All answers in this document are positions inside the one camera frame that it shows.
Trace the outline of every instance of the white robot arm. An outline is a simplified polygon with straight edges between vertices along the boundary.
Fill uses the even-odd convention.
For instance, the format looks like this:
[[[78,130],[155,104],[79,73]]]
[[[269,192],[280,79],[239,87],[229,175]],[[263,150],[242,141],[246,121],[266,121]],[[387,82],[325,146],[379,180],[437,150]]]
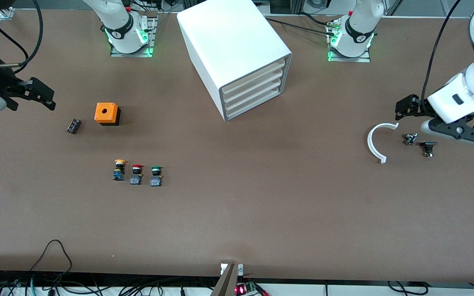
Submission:
[[[339,24],[330,45],[348,58],[361,56],[374,37],[374,29],[383,15],[383,0],[356,0],[352,14],[334,21]]]
[[[121,53],[133,53],[148,42],[147,18],[126,11],[122,0],[83,0],[98,15],[111,45]]]
[[[474,50],[474,13],[469,22],[469,37]],[[442,88],[421,101],[410,95],[396,103],[396,120],[405,116],[431,116],[421,129],[438,135],[474,144],[474,62],[449,80]]]

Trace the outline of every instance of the metal bracket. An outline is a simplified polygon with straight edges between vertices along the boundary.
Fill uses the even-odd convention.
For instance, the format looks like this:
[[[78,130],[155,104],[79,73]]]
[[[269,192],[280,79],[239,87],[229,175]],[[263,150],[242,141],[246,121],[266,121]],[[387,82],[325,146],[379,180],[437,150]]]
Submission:
[[[7,9],[0,9],[0,19],[12,19],[15,11],[16,10],[12,7],[8,7]]]
[[[153,56],[153,48],[155,47],[156,27],[158,26],[158,15],[156,17],[142,16],[142,30],[140,36],[147,39],[147,43],[140,47],[134,53],[121,53],[111,46],[112,57],[121,58],[151,58]]]
[[[221,264],[221,275],[224,273],[224,271],[226,270],[226,267],[228,267],[228,264]],[[243,264],[237,264],[237,272],[238,272],[238,276],[239,277],[242,277],[244,276],[244,265]]]
[[[222,275],[217,281],[211,296],[234,296],[237,287],[237,277],[243,272],[242,264],[221,264]]]

